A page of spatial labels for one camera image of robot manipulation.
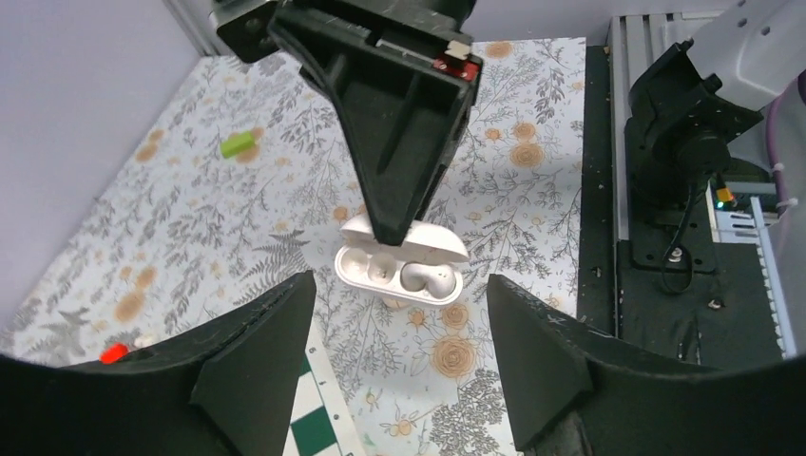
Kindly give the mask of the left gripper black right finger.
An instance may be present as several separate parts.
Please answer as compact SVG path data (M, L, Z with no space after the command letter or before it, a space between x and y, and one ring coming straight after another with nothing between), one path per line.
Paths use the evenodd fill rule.
M623 342L503 275L487 301L512 437L529 455L717 455L704 368Z

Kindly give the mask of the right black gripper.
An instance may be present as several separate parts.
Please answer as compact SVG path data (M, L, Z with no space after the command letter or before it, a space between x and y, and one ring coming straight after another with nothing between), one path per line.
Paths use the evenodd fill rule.
M484 62L462 32L474 1L213 1L244 63L282 49L336 111L374 237L401 244L455 155Z

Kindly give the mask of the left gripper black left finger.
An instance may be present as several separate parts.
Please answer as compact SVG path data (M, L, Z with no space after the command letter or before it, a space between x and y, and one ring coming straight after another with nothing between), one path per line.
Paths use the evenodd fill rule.
M311 272L200 326L67 369L66 455L279 455L312 320Z

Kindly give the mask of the white earbud case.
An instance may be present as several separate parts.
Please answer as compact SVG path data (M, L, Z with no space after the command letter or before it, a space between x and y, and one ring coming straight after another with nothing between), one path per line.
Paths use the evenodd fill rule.
M463 240L446 227L416 220L401 245L389 246L374 238L363 214L346 221L340 233L344 244L334 269L350 287L427 307L448 306L464 289L459 266L470 255Z

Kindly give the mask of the beige earbud charging case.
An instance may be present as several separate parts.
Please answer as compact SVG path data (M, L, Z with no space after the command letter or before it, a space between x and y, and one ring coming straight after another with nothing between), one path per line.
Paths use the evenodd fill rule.
M402 310L411 306L411 303L405 300L394 299L390 297L382 298L383 304L391 310Z

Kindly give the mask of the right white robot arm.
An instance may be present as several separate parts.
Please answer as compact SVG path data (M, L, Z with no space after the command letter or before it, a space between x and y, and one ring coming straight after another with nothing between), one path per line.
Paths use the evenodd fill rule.
M218 37L245 63L282 50L336 110L375 239L402 244L470 120L484 67L462 30L471 1L216 1ZM628 142L681 178L724 168L726 146L805 69L805 5L738 1L633 84Z

